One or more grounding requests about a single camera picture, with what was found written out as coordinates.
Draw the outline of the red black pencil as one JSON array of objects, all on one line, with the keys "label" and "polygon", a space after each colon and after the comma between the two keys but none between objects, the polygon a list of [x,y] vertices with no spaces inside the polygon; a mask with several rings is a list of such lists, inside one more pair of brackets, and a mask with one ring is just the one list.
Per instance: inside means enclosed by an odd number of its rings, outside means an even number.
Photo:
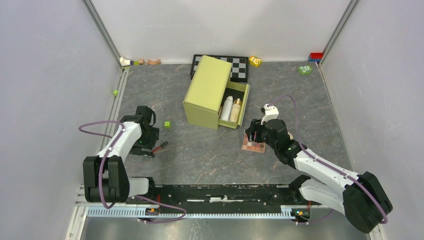
[{"label": "red black pencil", "polygon": [[158,150],[162,149],[163,147],[165,147],[168,144],[169,144],[169,142],[168,141],[165,141],[164,143],[162,143],[161,145],[159,145],[158,147],[156,147],[155,149],[153,149],[151,151],[151,153],[154,154],[155,152],[157,152]]}]

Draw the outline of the beige foundation bottle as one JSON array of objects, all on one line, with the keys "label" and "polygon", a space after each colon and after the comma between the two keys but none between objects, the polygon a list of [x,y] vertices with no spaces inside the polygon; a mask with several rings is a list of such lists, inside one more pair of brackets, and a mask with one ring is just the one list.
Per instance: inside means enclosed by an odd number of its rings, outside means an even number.
[{"label": "beige foundation bottle", "polygon": [[242,101],[240,98],[237,98],[232,105],[231,112],[229,115],[229,121],[231,123],[238,123],[240,112],[241,112]]}]

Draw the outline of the white bottle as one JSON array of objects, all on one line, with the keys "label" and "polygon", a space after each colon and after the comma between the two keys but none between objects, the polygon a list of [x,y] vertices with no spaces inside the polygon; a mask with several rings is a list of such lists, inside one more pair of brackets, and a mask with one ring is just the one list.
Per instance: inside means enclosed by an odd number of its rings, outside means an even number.
[{"label": "white bottle", "polygon": [[220,120],[229,121],[231,111],[232,111],[232,106],[233,106],[233,97],[228,96],[223,103],[223,106],[222,106],[222,109],[221,109],[221,114],[220,114],[220,117],[219,117]]}]

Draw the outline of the green makeup organizer box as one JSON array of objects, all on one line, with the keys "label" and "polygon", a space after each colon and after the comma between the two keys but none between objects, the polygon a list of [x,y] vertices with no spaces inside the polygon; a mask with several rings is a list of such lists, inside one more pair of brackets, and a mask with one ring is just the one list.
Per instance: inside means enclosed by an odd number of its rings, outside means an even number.
[{"label": "green makeup organizer box", "polygon": [[[201,57],[182,102],[189,124],[215,130],[219,126],[236,129],[242,125],[250,85],[232,82],[231,70],[229,62],[208,55]],[[238,123],[220,120],[228,96],[233,97],[233,103],[236,99],[242,101]]]}]

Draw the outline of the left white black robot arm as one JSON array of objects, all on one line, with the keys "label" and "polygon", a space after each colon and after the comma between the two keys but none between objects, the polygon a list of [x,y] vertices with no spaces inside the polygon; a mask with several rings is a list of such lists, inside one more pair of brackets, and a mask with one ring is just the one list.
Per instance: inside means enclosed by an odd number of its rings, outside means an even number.
[{"label": "left white black robot arm", "polygon": [[82,164],[85,200],[111,208],[124,203],[130,195],[130,179],[125,169],[128,155],[153,156],[159,139],[156,113],[148,106],[137,106],[134,115],[125,115],[109,143],[96,155],[87,156]]}]

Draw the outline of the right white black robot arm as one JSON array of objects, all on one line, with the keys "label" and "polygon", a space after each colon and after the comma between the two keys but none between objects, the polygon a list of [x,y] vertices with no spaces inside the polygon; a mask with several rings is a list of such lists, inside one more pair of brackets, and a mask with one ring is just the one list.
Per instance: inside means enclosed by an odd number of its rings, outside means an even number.
[{"label": "right white black robot arm", "polygon": [[393,205],[378,178],[359,174],[321,159],[311,149],[292,139],[281,119],[262,123],[253,119],[245,130],[249,141],[265,143],[278,160],[303,172],[290,183],[289,199],[295,204],[311,201],[343,214],[357,230],[370,233],[388,222]]}]

